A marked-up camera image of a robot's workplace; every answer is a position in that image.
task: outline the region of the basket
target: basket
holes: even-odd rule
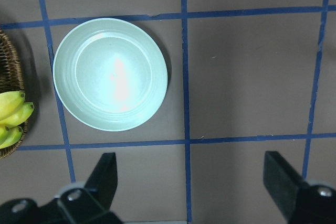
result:
[[[12,42],[0,28],[0,93],[18,90],[25,92],[20,60]],[[28,121],[20,126],[23,129],[21,139],[12,146],[0,149],[0,159],[9,156],[21,145],[28,131]]]

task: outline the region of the plate center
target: plate center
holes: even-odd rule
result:
[[[120,113],[144,100],[151,85],[151,69],[140,48],[103,33],[80,53],[76,78],[80,91],[92,105]]]

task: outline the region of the screw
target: screw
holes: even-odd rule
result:
[[[22,200],[20,203],[16,204],[14,207],[12,207],[12,212],[20,212],[23,209],[26,208],[28,202],[26,200]]]
[[[70,201],[76,200],[80,197],[81,194],[82,194],[81,190],[77,189],[68,195],[68,200]]]
[[[332,191],[330,190],[330,188],[325,187],[325,186],[320,186],[317,189],[317,192],[323,197],[331,197],[332,196]]]

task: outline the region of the plate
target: plate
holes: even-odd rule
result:
[[[167,67],[154,40],[113,18],[93,19],[70,31],[56,51],[53,77],[66,109],[104,131],[143,124],[167,90]]]

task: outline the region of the bunch of bananas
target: bunch of bananas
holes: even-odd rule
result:
[[[0,149],[9,147],[21,139],[20,126],[34,110],[32,102],[24,102],[25,93],[10,91],[0,93]]]

